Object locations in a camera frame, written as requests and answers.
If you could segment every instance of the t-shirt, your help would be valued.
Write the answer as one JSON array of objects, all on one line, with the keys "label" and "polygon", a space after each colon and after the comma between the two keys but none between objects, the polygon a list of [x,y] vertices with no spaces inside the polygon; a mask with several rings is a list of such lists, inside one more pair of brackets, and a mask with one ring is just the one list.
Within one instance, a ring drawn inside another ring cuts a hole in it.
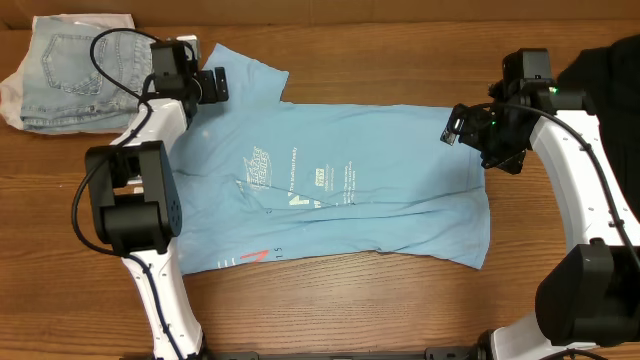
[{"label": "t-shirt", "polygon": [[200,106],[170,154],[183,273],[374,250],[480,268],[480,154],[439,140],[451,109],[280,101],[287,72],[216,46],[229,101]]}]

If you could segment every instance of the denim shorts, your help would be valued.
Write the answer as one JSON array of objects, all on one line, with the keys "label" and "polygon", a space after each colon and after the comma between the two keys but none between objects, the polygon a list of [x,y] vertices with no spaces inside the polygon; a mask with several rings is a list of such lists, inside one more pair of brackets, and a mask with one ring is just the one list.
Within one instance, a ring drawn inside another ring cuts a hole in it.
[{"label": "denim shorts", "polygon": [[[126,127],[137,99],[104,79],[89,57],[104,29],[55,19],[36,22],[24,72],[20,117],[25,130],[41,132]],[[133,33],[100,39],[95,58],[107,74],[140,93],[152,72],[151,40]]]}]

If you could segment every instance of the wood grain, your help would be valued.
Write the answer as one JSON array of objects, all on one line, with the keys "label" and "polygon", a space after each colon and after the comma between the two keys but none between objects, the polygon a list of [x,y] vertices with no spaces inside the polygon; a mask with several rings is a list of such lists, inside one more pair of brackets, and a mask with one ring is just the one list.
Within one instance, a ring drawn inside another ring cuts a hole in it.
[{"label": "wood grain", "polygon": [[[640,32],[635,21],[152,28],[197,34],[290,72],[283,100],[452,106],[484,102],[500,61],[548,47],[555,72],[582,48]],[[26,52],[28,32],[0,32]],[[113,136],[42,136],[0,126],[0,359],[116,359],[149,352],[151,336],[117,259],[75,239],[69,208],[84,151]],[[187,276],[194,312],[216,351],[263,354],[423,350],[471,344],[533,309],[538,283],[562,259],[560,215],[530,154],[520,176],[487,171],[492,245],[475,271],[430,257],[359,253],[249,264]],[[86,201],[82,226],[92,229]],[[600,350],[637,359],[638,345]]]}]

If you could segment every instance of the folded shirt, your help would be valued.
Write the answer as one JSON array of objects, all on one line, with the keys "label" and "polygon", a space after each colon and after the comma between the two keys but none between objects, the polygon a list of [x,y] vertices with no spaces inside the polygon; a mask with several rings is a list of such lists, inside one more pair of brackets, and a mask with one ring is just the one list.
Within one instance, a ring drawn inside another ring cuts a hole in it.
[{"label": "folded shirt", "polygon": [[439,141],[450,109],[284,103],[288,73],[221,45],[217,66],[229,101],[201,106],[170,154],[184,273],[366,250],[482,266],[484,171]]},{"label": "folded shirt", "polygon": [[[49,134],[101,132],[126,128],[135,116],[137,100],[103,79],[89,57],[91,42],[105,30],[89,23],[109,24],[112,19],[87,16],[82,20],[37,19],[21,64],[22,94],[15,88],[3,89],[3,98],[5,93],[12,94],[14,104],[22,95],[21,124],[15,125],[14,119],[10,124]],[[98,42],[96,60],[108,74],[139,93],[144,77],[152,71],[149,43],[131,33],[111,34]]]}]

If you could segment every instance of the black fabric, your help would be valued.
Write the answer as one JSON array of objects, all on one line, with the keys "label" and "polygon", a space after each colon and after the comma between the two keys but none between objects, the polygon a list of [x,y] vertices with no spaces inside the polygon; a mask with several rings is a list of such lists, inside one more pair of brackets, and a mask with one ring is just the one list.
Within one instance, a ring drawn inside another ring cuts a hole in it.
[{"label": "black fabric", "polygon": [[640,35],[584,50],[558,77],[587,91],[600,119],[609,163],[631,210],[640,219]]}]

